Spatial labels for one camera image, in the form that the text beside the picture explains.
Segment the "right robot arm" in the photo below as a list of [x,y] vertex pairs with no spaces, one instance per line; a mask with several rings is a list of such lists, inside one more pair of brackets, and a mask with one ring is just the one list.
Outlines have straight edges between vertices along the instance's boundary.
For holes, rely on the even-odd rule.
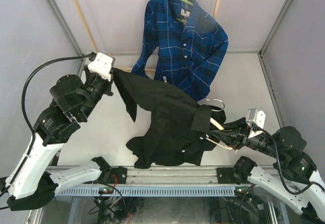
[[220,140],[226,149],[247,147],[274,158],[273,167],[279,178],[268,174],[249,157],[241,156],[232,167],[235,182],[261,187],[289,206],[302,223],[324,223],[324,181],[312,158],[304,152],[306,141],[292,126],[271,135],[264,129],[265,118],[262,111],[227,124],[211,118],[216,129],[208,139]]

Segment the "black shirt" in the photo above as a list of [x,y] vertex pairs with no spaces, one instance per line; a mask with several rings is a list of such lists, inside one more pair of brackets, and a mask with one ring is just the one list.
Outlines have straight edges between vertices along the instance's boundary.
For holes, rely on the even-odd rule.
[[132,120],[136,120],[138,107],[151,113],[148,131],[126,143],[138,158],[135,168],[148,169],[151,164],[199,166],[203,153],[215,148],[205,137],[215,129],[211,119],[220,124],[226,121],[219,107],[200,105],[172,84],[120,69],[113,70],[113,81]]

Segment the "cream wooden hanger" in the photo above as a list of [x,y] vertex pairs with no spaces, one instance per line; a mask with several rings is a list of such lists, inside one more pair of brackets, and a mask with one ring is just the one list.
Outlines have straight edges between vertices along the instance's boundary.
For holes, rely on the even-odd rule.
[[[220,112],[220,111],[223,111],[225,109],[225,103],[220,99],[206,99],[206,101],[208,101],[208,102],[219,102],[219,103],[221,103],[223,105],[223,107],[221,109],[219,109],[219,110],[212,109],[212,111],[214,111],[214,112]],[[219,129],[221,131],[224,130],[223,126],[219,122],[217,122],[215,119],[213,119],[212,117],[210,118],[210,123],[213,124],[217,129]],[[217,145],[217,146],[219,146],[219,147],[221,147],[223,149],[234,150],[235,151],[234,154],[237,153],[236,149],[234,149],[233,147],[226,146],[225,143],[222,145],[220,143],[217,143],[217,142],[211,140],[208,137],[206,137],[206,140],[208,140],[209,142],[211,142],[211,143],[213,143],[213,144],[215,144],[215,145]]]

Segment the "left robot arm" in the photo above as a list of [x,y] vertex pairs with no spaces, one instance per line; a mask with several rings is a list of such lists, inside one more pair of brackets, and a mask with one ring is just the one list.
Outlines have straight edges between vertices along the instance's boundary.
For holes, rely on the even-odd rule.
[[11,211],[35,210],[47,205],[58,193],[85,182],[106,183],[111,166],[99,156],[61,173],[46,169],[56,153],[80,128],[103,95],[111,95],[112,81],[87,72],[86,81],[65,75],[50,89],[53,100],[38,117],[31,141],[14,172],[1,178],[1,191],[10,196]]

